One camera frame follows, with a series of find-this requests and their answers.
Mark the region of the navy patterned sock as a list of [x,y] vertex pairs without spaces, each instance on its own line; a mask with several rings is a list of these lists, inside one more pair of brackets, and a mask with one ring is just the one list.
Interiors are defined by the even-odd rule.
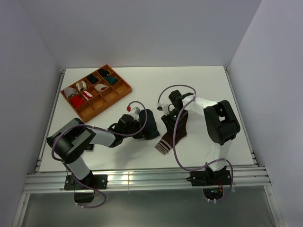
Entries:
[[158,137],[160,135],[160,133],[157,129],[157,125],[156,125],[156,121],[155,121],[153,112],[150,109],[147,109],[146,112],[147,112],[147,114],[145,114],[144,110],[141,110],[139,113],[139,118],[142,122],[142,125],[144,125],[145,118],[147,116],[147,123],[142,130],[142,134],[143,134],[143,137],[145,140],[152,140],[152,139],[155,139],[156,137]]

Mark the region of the brown striped sock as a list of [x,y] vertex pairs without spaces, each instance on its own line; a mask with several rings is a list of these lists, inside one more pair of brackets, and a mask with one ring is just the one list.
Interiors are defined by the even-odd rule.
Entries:
[[[175,144],[177,144],[182,138],[186,137],[186,126],[181,129],[177,129],[175,136]],[[172,149],[173,132],[166,132],[161,140],[156,144],[155,148],[163,155],[166,155]]]

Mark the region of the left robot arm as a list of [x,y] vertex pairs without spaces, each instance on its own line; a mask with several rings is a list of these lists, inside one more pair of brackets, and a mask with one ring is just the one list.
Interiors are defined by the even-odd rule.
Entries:
[[62,162],[74,174],[75,183],[82,189],[93,186],[93,173],[85,164],[82,153],[89,144],[114,148],[124,138],[135,136],[141,129],[139,114],[124,114],[108,130],[84,124],[74,118],[60,130],[46,139],[52,148],[52,155],[57,154]]

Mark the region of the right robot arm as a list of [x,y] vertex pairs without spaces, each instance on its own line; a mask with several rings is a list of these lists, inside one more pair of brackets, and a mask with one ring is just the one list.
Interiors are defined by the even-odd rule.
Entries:
[[[232,141],[240,132],[241,127],[237,117],[227,100],[220,102],[210,101],[196,96],[196,92],[181,94],[178,90],[172,91],[169,95],[172,111],[169,110],[169,104],[161,104],[160,98],[157,102],[157,110],[163,111],[162,121],[167,130],[172,132],[172,149],[175,160],[178,165],[186,171],[197,171],[202,168],[209,168],[205,172],[205,180],[209,184],[216,184],[222,177],[222,170],[226,169],[226,164],[230,162],[226,159]],[[180,163],[176,151],[176,137],[178,130],[185,126],[185,117],[188,112],[194,112],[202,116],[206,123],[206,129],[212,149],[209,153],[209,159],[198,168],[189,169]]]

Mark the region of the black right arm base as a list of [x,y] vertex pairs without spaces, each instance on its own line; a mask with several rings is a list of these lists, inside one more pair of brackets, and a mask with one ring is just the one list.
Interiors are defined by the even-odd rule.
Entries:
[[212,201],[221,199],[224,196],[223,187],[232,183],[229,170],[222,170],[219,173],[215,173],[211,169],[195,171],[191,172],[186,180],[193,187],[202,186],[204,196]]

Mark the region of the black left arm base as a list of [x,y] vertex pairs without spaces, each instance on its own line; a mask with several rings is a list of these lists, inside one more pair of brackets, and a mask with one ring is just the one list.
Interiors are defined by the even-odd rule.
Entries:
[[[108,175],[89,174],[83,180],[77,179],[74,175],[68,175],[65,179],[64,190],[74,191],[74,201],[77,205],[84,208],[96,208],[105,204],[107,197],[100,191],[107,188]],[[91,203],[97,197],[103,197],[100,204]]]

